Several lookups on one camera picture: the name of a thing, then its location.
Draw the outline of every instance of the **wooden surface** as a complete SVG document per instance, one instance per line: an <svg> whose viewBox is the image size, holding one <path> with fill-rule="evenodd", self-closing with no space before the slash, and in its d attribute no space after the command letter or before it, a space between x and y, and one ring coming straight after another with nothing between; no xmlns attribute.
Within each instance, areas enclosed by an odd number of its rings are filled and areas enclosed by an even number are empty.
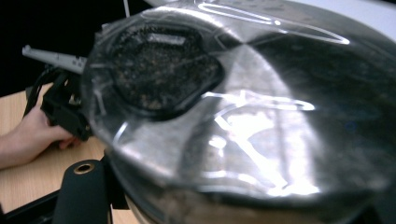
<svg viewBox="0 0 396 224"><path fill-rule="evenodd" d="M17 126L25 106L25 92L0 98L0 135ZM79 147L50 147L26 165L0 170L0 204L3 211L7 213L59 189L64 171L70 165L89 159L100 160L104 148L101 141L91 137ZM113 210L113 221L115 224L138 223L130 210Z"/></svg>

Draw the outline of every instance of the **black background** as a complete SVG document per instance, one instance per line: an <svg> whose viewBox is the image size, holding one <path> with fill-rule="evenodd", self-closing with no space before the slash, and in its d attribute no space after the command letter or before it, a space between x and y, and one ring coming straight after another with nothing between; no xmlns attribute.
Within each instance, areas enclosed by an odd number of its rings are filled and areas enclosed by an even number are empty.
<svg viewBox="0 0 396 224"><path fill-rule="evenodd" d="M129 2L131 15L149 8ZM125 18L122 0L0 0L0 97L32 86L44 64L25 45L86 57L102 24Z"/></svg>

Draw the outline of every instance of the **wooden table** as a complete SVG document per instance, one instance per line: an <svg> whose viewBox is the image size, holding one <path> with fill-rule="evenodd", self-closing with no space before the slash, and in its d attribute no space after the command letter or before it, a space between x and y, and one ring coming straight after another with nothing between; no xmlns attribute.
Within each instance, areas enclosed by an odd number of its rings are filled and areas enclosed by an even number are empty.
<svg viewBox="0 0 396 224"><path fill-rule="evenodd" d="M0 135L12 130L21 121L25 106L25 92L0 98ZM91 137L79 147L50 147L26 165L0 170L0 204L3 211L7 213L59 189L64 171L70 165L89 159L100 160L104 149L100 140ZM113 210L113 222L138 223L130 210Z"/></svg>

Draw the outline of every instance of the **hand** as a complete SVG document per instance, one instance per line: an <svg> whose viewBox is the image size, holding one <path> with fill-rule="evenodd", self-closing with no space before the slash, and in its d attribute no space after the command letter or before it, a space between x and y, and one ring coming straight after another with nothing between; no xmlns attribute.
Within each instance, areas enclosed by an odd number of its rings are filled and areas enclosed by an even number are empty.
<svg viewBox="0 0 396 224"><path fill-rule="evenodd" d="M62 127L50 126L47 116L36 105L14 130L0 137L0 169L30 162L57 141L59 148L81 143Z"/></svg>

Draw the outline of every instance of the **pressure cooker lid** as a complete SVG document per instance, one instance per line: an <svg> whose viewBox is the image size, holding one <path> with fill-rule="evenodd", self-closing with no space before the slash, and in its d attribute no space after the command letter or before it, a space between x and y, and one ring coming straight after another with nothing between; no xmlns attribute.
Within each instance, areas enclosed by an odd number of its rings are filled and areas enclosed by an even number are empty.
<svg viewBox="0 0 396 224"><path fill-rule="evenodd" d="M395 182L395 55L316 7L179 1L97 34L84 110L130 195L144 178L256 203L366 200Z"/></svg>

